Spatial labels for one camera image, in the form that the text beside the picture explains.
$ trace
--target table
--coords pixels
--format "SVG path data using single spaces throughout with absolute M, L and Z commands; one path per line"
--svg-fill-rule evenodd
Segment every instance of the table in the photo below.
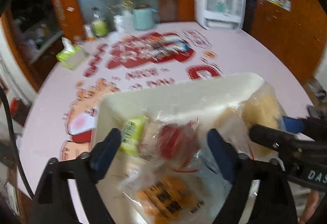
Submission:
M 105 93 L 253 72 L 274 87 L 288 116 L 305 117 L 306 106 L 312 104 L 287 67 L 242 30 L 205 30 L 195 22 L 177 22 L 133 35 L 123 41 L 124 35 L 113 32 L 105 39 L 85 42 L 91 53 L 85 62 L 74 71 L 57 64 L 47 77 L 29 113 L 20 148 L 33 191 L 51 157 L 72 159 L 89 150 L 97 105 Z M 156 63 L 143 51 L 142 44 L 149 39 L 144 35 L 181 37 L 191 49 Z M 18 187 L 26 193 L 20 177 Z M 71 189 L 77 196 L 76 188 Z M 77 214 L 83 218 L 81 208 Z

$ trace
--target green bottle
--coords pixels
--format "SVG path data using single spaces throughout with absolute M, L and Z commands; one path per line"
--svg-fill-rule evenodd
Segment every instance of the green bottle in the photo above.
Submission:
M 108 34 L 108 25 L 97 7 L 93 7 L 94 20 L 91 22 L 94 34 L 97 37 L 105 37 Z

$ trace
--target blue canister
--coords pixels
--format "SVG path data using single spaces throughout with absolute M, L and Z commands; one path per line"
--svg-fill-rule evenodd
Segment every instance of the blue canister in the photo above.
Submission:
M 134 28 L 147 30 L 154 27 L 153 9 L 149 6 L 139 6 L 133 10 Z

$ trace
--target green snack package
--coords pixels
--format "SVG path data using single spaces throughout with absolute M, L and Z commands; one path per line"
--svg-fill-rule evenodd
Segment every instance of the green snack package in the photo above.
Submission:
M 127 154 L 138 155 L 137 145 L 142 139 L 144 124 L 147 117 L 141 116 L 135 119 L 129 119 L 122 132 L 122 143 L 119 150 Z

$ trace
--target shelf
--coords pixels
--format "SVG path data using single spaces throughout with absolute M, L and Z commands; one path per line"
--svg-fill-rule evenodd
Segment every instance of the shelf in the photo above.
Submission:
M 52 37 L 50 37 L 39 49 L 38 54 L 33 57 L 33 59 L 29 62 L 30 64 L 35 63 L 43 53 L 52 45 L 54 44 L 58 39 L 60 39 L 63 36 L 63 31 L 60 30 L 56 32 Z

